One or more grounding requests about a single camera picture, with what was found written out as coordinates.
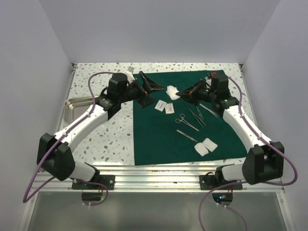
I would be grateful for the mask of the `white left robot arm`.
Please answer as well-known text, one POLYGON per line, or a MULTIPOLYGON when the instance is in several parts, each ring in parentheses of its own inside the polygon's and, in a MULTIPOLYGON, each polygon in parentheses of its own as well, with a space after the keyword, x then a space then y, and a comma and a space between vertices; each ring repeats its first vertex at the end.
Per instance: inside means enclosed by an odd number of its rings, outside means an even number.
POLYGON ((150 97, 164 86, 148 78, 142 71, 140 83, 134 76, 112 73, 108 86, 99 97, 92 97, 92 105, 78 119, 53 135, 45 133, 38 146, 37 165, 56 179, 83 181, 89 189, 99 186, 99 171, 93 165, 74 160, 75 148, 98 126, 110 120, 120 109, 121 104, 136 101, 142 108, 155 102, 150 97))

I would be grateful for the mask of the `white gauze pad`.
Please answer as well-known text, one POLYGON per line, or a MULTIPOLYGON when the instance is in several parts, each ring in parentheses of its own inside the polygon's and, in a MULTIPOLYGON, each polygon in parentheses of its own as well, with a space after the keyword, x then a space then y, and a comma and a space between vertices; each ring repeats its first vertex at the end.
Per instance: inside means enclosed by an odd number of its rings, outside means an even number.
POLYGON ((171 100, 174 101, 174 100, 177 100, 177 99, 180 98, 180 96, 177 95, 178 92, 179 91, 178 91, 178 89, 176 87, 171 86, 171 85, 167 86, 166 93, 170 97, 171 100))
POLYGON ((205 138, 202 144, 210 152, 214 152, 218 147, 218 145, 211 141, 209 138, 205 138))
POLYGON ((205 156, 209 153, 208 149, 202 143, 197 143, 194 148, 200 156, 205 156))

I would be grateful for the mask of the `stainless steel tray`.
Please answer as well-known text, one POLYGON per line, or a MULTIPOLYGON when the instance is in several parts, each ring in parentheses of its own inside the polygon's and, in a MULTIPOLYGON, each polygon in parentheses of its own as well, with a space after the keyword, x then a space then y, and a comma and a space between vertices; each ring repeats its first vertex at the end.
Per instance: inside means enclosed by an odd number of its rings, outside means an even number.
POLYGON ((91 96, 68 99, 64 105, 64 120, 71 124, 92 107, 91 96))

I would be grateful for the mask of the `short steel tweezers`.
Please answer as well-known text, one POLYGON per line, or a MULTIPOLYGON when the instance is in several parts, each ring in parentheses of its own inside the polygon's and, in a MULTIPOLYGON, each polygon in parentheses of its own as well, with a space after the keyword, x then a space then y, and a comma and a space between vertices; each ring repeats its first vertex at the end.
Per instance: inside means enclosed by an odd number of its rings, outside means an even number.
POLYGON ((200 112, 198 106, 196 106, 196 110, 197 110, 197 112, 198 112, 198 115, 199 115, 200 119, 203 121, 204 118, 203 118, 203 115, 202 115, 202 113, 200 112))

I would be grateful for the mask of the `long steel tweezers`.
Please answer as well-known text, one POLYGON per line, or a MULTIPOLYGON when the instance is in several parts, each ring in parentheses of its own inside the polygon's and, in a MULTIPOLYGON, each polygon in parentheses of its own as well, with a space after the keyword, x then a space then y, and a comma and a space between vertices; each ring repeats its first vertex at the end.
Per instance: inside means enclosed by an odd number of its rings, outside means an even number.
POLYGON ((201 127, 206 126, 206 124, 203 122, 203 120, 200 117, 198 117, 191 109, 189 109, 189 111, 191 112, 193 117, 197 120, 197 122, 201 125, 201 127))

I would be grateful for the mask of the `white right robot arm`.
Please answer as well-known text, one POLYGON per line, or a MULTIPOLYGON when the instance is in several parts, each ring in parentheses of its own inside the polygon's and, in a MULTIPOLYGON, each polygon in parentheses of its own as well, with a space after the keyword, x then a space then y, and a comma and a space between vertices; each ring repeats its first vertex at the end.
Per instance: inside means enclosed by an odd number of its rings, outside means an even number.
POLYGON ((199 80, 192 87, 176 93, 181 99, 198 104, 209 102, 242 141, 247 156, 242 164, 218 167, 214 183, 220 189, 232 181, 254 185, 282 177, 284 146, 264 135, 244 114, 241 100, 231 96, 226 74, 212 73, 209 80, 199 80))

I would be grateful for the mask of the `clear suture packet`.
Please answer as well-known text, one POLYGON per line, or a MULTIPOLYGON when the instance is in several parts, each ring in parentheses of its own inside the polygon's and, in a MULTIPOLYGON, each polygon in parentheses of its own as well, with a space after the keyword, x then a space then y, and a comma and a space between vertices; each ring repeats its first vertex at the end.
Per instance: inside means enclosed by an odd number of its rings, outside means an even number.
POLYGON ((165 105, 165 113, 166 114, 173 114, 173 113, 175 113, 173 103, 167 103, 165 105))

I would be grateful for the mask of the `white suture packet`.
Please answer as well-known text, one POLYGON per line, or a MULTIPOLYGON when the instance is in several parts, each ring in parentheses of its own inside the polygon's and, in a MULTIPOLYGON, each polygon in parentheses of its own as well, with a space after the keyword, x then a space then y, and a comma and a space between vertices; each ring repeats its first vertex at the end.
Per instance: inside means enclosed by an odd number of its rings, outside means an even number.
POLYGON ((162 112, 166 106, 166 102, 165 101, 162 101, 162 100, 159 100, 156 104, 156 106, 154 107, 156 110, 162 112))

